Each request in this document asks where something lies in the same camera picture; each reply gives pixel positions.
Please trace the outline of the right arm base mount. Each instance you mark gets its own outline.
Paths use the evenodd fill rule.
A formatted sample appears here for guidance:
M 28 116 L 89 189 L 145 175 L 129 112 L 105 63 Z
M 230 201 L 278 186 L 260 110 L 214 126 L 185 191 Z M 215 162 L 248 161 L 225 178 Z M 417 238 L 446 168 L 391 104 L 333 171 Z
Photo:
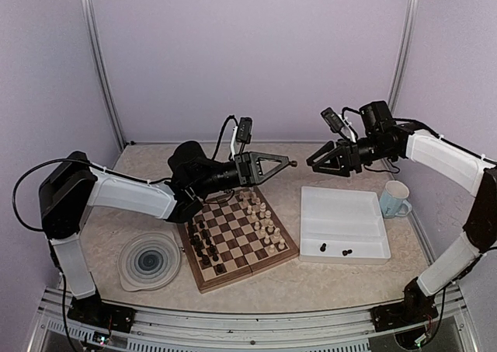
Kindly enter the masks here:
M 420 350 L 431 343 L 437 335 L 442 320 L 447 288 L 443 288 L 440 312 L 435 296 L 426 296 L 420 289 L 417 278 L 410 281 L 403 291 L 402 301 L 389 305 L 378 305 L 370 310 L 372 323 L 377 333 L 428 322 L 421 326 L 394 335 L 397 344 L 405 350 Z

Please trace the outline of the dark piece back rank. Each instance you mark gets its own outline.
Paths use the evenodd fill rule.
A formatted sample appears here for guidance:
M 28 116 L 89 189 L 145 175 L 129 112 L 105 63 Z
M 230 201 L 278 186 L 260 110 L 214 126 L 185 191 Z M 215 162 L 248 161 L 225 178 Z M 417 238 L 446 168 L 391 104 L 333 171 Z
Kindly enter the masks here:
M 204 256 L 202 258 L 202 263 L 205 267 L 209 267 L 210 266 L 210 258 L 208 256 Z

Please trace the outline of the white plastic tray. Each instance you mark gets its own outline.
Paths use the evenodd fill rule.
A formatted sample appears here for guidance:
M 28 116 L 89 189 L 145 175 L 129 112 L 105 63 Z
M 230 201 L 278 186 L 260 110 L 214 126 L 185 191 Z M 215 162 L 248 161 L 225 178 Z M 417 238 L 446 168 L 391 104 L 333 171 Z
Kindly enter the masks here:
M 377 194 L 303 186 L 299 246 L 302 262 L 384 265 L 391 250 Z

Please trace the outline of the wooden chess board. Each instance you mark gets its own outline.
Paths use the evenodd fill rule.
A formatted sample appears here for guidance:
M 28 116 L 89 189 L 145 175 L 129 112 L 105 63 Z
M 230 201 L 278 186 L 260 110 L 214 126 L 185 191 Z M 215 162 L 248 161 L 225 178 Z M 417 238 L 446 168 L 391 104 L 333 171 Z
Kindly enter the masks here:
M 256 186 L 243 190 L 247 189 L 255 189 L 262 194 L 261 190 Z M 255 260 L 254 256 L 247 257 L 246 255 L 243 255 L 235 241 L 231 226 L 229 225 L 230 222 L 235 221 L 235 216 L 233 215 L 231 207 L 235 203 L 234 198 L 235 195 L 228 201 L 218 203 L 210 202 L 205 204 L 201 212 L 193 217 L 193 223 L 197 230 L 193 239 L 189 237 L 187 223 L 178 225 L 178 233 L 182 241 L 186 258 L 193 273 L 197 288 L 201 293 L 211 292 L 253 275 L 260 274 L 295 259 L 299 255 L 297 244 L 290 237 L 290 234 L 270 204 L 270 210 L 276 214 L 276 221 L 283 226 L 284 236 L 291 241 L 291 250 L 277 253 L 274 256 L 262 260 Z M 213 253 L 209 252 L 209 246 L 205 243 L 206 239 L 201 235 L 203 229 L 200 229 L 197 225 L 199 220 L 204 221 L 204 229 L 208 231 L 208 238 L 212 241 L 211 245 L 215 246 L 215 253 L 219 256 L 217 262 L 212 260 Z M 203 256 L 201 258 L 196 255 L 196 250 L 193 246 L 195 241 L 203 242 Z M 210 258 L 209 267 L 205 267 L 202 263 L 202 258 L 204 256 Z M 222 263 L 225 268 L 225 272 L 222 274 L 217 273 L 215 270 L 216 265 L 220 263 Z

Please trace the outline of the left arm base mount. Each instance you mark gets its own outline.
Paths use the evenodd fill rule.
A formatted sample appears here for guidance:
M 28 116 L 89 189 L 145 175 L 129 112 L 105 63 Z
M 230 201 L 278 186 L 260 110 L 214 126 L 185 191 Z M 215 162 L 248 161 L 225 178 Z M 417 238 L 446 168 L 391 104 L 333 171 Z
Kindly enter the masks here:
M 131 307 L 103 301 L 99 292 L 96 292 L 87 298 L 73 297 L 68 318 L 110 332 L 130 333 L 135 312 Z

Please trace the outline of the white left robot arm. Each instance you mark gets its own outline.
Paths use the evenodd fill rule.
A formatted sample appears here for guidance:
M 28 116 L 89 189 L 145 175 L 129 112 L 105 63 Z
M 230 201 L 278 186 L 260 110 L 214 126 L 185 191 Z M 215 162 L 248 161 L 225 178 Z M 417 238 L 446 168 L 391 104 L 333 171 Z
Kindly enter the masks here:
M 94 325 L 109 316 L 88 269 L 80 241 L 80 221 L 88 207 L 110 207 L 185 223 L 212 193 L 258 186 L 296 162 L 285 155 L 243 152 L 219 162 L 209 159 L 200 143 L 180 144 L 168 160 L 172 175 L 153 182 L 106 170 L 84 152 L 72 152 L 39 188 L 42 230 L 65 275 L 77 309 Z

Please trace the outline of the dark chess piece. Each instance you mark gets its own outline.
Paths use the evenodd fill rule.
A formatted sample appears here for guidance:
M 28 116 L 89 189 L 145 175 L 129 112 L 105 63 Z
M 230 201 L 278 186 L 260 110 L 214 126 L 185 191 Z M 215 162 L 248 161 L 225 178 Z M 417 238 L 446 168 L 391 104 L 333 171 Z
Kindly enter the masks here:
M 194 238 L 194 236 L 196 235 L 196 233 L 197 233 L 196 228 L 192 228 L 192 227 L 189 227 L 189 228 L 188 228 L 188 234 L 189 234 L 189 237 L 190 237 L 191 239 L 193 239 L 193 238 Z

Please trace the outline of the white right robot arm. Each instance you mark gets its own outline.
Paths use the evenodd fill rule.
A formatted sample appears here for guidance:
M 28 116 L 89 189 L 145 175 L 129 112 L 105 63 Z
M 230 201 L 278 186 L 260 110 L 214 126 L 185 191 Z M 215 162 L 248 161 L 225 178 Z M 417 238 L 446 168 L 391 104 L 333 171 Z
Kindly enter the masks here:
M 395 117 L 385 101 L 359 109 L 363 135 L 346 119 L 350 109 L 320 115 L 339 139 L 329 141 L 307 159 L 316 173 L 349 177 L 377 160 L 399 159 L 419 164 L 465 192 L 471 206 L 461 233 L 414 281 L 425 297 L 464 277 L 482 256 L 496 248 L 496 162 L 445 138 L 428 124 Z

